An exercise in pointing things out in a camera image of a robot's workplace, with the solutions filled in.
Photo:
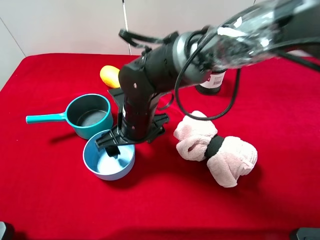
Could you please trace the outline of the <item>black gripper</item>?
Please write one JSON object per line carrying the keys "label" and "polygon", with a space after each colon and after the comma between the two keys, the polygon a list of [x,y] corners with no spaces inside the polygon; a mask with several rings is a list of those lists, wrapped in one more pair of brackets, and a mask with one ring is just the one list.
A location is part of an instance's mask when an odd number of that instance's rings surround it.
{"label": "black gripper", "polygon": [[126,64],[119,70],[120,87],[108,92],[118,105],[117,125],[95,140],[99,150],[118,158],[119,146],[151,143],[165,133],[169,122],[166,113],[155,114],[160,95],[146,76],[143,67]]}

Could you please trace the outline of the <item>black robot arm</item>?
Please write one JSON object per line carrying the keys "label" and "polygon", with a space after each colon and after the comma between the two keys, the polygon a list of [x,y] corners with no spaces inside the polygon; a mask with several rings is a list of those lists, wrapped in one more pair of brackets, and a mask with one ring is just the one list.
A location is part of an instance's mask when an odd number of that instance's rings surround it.
{"label": "black robot arm", "polygon": [[160,98],[180,88],[204,83],[213,71],[240,70],[280,56],[313,70],[318,64],[290,55],[301,46],[320,43],[320,3],[317,0],[266,0],[234,15],[220,26],[165,38],[120,30],[139,58],[118,74],[119,88],[110,95],[118,106],[117,124],[95,140],[110,156],[119,146],[152,142],[164,133],[167,114],[156,114]]}

